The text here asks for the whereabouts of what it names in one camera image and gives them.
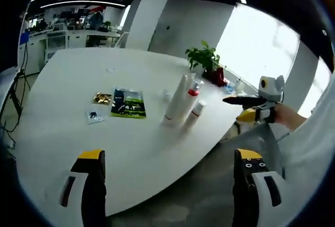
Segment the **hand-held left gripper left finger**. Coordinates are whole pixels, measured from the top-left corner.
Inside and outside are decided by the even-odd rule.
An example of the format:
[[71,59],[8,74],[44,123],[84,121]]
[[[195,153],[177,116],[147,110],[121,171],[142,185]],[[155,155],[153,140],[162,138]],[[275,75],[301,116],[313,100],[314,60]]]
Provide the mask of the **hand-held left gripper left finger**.
[[106,226],[105,151],[85,151],[44,193],[51,226]]

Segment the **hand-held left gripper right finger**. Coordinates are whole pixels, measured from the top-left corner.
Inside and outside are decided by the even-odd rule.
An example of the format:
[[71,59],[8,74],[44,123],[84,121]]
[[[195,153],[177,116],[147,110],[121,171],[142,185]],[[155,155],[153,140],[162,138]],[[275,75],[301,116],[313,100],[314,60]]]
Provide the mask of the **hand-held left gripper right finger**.
[[288,184],[259,153],[236,149],[233,178],[233,226],[285,225]]

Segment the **person's right hand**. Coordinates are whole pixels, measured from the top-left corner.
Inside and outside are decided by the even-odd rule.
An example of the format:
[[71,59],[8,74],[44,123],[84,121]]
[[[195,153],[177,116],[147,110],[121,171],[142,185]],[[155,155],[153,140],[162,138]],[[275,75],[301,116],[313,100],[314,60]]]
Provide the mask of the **person's right hand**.
[[294,116],[295,111],[293,111],[290,107],[278,103],[274,106],[275,117],[274,122],[287,126],[291,119],[291,116]]

